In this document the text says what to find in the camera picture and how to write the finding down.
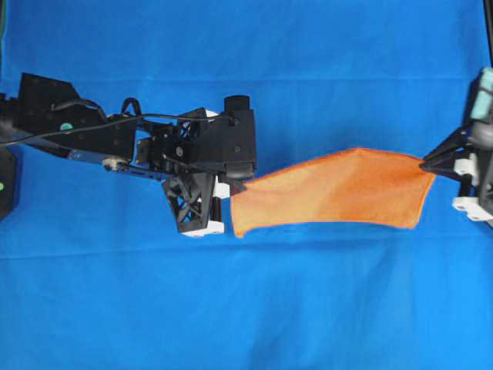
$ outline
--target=black metal bracket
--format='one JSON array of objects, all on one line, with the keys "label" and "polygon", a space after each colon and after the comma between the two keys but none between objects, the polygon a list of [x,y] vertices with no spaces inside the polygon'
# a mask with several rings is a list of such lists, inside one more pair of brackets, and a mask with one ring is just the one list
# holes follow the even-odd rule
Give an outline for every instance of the black metal bracket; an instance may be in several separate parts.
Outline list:
[{"label": "black metal bracket", "polygon": [[14,208],[16,170],[15,155],[6,148],[0,148],[0,220]]},{"label": "black metal bracket", "polygon": [[[67,104],[75,100],[89,103]],[[159,115],[143,116],[134,98],[126,99],[121,112],[108,117],[90,103],[80,99],[69,82],[24,73],[17,98],[0,94],[0,139],[55,133],[27,145],[63,159],[97,163],[109,172],[168,180],[163,189],[180,233],[221,219],[220,204],[212,197],[216,178],[231,184],[234,193],[257,168],[255,119],[248,96],[225,98],[219,115],[199,108],[180,115],[176,123],[148,120]],[[127,118],[132,122],[119,123]],[[101,125],[104,128],[90,129]],[[84,131],[70,132],[77,129]],[[136,143],[137,130],[148,137]],[[7,176],[10,167],[2,163],[0,171]]]}]

